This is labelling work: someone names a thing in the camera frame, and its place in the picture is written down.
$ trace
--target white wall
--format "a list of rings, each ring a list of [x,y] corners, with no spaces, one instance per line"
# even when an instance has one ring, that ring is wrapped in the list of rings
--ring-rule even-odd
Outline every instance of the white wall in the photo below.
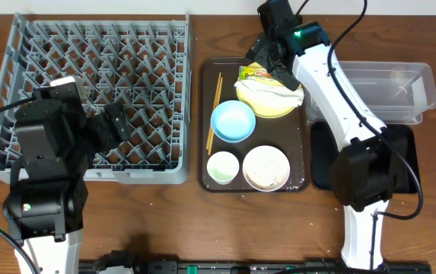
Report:
[[[0,14],[255,14],[264,1],[0,0]],[[302,1],[290,0],[292,8]],[[362,5],[362,0],[310,0],[303,14],[359,14]],[[436,0],[370,0],[368,14],[436,15]]]

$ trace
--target wooden surface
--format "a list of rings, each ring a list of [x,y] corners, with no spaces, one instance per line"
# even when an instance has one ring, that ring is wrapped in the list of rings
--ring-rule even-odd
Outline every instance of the wooden surface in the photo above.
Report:
[[[29,19],[138,20],[182,17],[38,16]],[[355,17],[307,16],[335,38]],[[260,32],[258,17],[194,16],[191,143],[197,140],[197,71],[211,56],[242,56]],[[0,15],[0,65],[11,16]],[[366,17],[337,49],[341,60],[426,62],[436,84],[436,17]],[[382,253],[387,260],[428,261],[436,273],[436,110],[413,126],[425,192],[421,215],[386,219]],[[146,257],[174,254],[185,260],[292,261],[340,256],[343,211],[331,193],[312,186],[302,193],[207,193],[196,182],[197,146],[189,179],[179,186],[129,186],[88,182],[81,258],[93,260],[129,248]],[[0,182],[0,227],[6,229]],[[389,211],[410,213],[416,196],[395,195]],[[0,238],[0,273],[16,273],[14,251]]]

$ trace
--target blue bowl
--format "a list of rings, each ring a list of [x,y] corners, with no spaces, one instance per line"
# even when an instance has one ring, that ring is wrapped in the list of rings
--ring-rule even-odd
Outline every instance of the blue bowl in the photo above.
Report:
[[[238,143],[248,138],[255,129],[253,110],[238,100],[219,104],[211,115],[211,126],[217,137],[228,143]]]

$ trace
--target cup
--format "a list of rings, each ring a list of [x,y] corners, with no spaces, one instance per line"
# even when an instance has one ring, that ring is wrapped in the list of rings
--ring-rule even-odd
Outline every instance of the cup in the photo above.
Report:
[[[214,153],[208,160],[208,174],[219,184],[225,185],[237,176],[240,170],[238,159],[229,152]]]

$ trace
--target plastic bin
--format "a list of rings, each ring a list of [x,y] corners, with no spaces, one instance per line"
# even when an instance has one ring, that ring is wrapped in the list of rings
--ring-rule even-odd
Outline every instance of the plastic bin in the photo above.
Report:
[[[0,107],[55,78],[84,81],[87,113],[123,99],[129,142],[96,154],[86,180],[183,183],[189,174],[192,28],[185,21],[34,21],[14,16]],[[14,113],[0,113],[0,180],[21,155]],[[27,173],[21,170],[20,178]]]
[[[422,113],[436,108],[436,87],[429,65],[407,62],[340,62],[358,95],[385,123],[419,124]],[[324,120],[305,93],[307,122]]]

